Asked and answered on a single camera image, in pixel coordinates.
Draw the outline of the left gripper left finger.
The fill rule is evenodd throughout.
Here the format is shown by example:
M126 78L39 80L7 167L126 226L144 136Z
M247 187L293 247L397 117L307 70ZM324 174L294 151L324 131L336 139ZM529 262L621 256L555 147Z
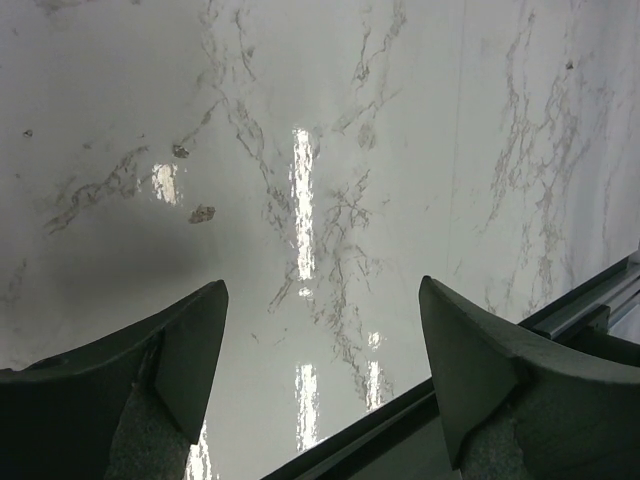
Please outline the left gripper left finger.
M2 370L2 478L183 478L228 302L214 281L99 340Z

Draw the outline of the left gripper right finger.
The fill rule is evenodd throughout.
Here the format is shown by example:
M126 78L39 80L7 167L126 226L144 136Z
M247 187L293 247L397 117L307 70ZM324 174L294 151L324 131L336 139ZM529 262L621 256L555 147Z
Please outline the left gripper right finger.
M466 479L635 479L639 347L558 343L425 277L420 315L444 441Z

